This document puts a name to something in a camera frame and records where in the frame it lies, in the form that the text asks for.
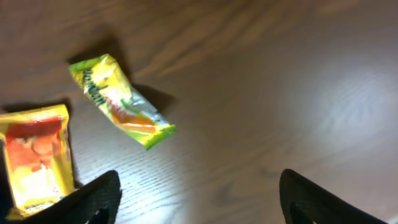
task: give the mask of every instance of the wooden table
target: wooden table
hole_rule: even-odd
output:
[[[283,223],[288,167],[387,220],[397,12],[393,0],[1,0],[0,105],[69,104],[77,179],[121,177],[116,223]],[[68,72],[93,49],[172,102],[178,134],[146,152],[116,129]]]

